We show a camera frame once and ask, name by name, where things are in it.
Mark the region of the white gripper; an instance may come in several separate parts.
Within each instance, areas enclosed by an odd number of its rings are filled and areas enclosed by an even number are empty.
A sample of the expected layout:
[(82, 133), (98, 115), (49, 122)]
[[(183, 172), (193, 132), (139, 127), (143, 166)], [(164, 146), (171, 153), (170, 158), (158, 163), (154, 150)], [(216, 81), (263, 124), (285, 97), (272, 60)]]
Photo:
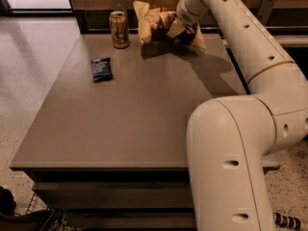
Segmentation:
[(167, 36), (174, 39), (185, 31), (185, 24), (193, 25), (206, 12), (206, 5), (200, 0), (180, 0), (176, 13), (178, 19), (175, 19), (168, 32)]

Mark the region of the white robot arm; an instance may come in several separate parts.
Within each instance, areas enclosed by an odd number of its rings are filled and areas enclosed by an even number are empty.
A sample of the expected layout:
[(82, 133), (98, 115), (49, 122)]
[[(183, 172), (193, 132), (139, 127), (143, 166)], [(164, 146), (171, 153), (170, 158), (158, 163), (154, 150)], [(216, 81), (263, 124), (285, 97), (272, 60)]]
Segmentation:
[(247, 95), (199, 105), (187, 128), (187, 157), (197, 231), (300, 229), (273, 212), (263, 159), (308, 134), (308, 84), (293, 58), (241, 0), (180, 0), (192, 25), (211, 12), (236, 58)]

